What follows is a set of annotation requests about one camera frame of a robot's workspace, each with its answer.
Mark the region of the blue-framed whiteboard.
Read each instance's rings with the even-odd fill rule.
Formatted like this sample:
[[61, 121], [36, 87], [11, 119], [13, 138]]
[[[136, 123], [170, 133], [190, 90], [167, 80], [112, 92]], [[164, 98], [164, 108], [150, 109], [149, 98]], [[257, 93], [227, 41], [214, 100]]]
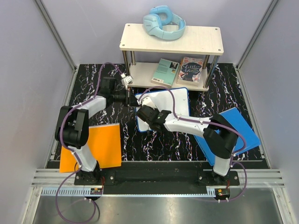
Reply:
[[[185, 87], [170, 89], [175, 100], [175, 113], [177, 115], [190, 116], [190, 106], [189, 106], [189, 96], [188, 89]], [[143, 97], [150, 97], [151, 100], [156, 105], [159, 111], [169, 110], [173, 112], [173, 99], [172, 95], [166, 89], [158, 91], [150, 91], [145, 94], [135, 94], [135, 97], [140, 100]], [[136, 117], [138, 131], [143, 133], [147, 131], [152, 131], [149, 125], [142, 121], [140, 118]]]

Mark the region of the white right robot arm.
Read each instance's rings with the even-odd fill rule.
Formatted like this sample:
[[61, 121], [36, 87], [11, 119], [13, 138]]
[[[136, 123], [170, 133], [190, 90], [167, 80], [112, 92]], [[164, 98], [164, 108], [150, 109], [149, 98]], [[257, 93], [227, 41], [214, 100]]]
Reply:
[[147, 105], [141, 106], [136, 114], [152, 130], [182, 132], [203, 138], [215, 155], [213, 182], [223, 185], [228, 181], [228, 171], [231, 167], [232, 152], [238, 140], [238, 132], [223, 116], [216, 114], [206, 118], [188, 117], [169, 110], [160, 111]]

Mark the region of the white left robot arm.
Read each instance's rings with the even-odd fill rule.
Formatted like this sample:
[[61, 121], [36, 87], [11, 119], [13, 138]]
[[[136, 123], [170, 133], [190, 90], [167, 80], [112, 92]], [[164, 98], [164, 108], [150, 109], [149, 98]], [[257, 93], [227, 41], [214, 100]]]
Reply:
[[104, 77], [95, 92], [88, 100], [75, 106], [62, 106], [60, 108], [55, 139], [69, 150], [78, 163], [79, 171], [85, 172], [85, 180], [97, 184], [101, 173], [96, 169], [96, 161], [88, 147], [89, 119], [98, 112], [107, 109], [112, 103], [122, 103], [124, 106], [137, 107], [137, 99], [129, 85], [132, 84], [131, 76], [122, 75], [123, 89], [116, 89], [116, 79]]

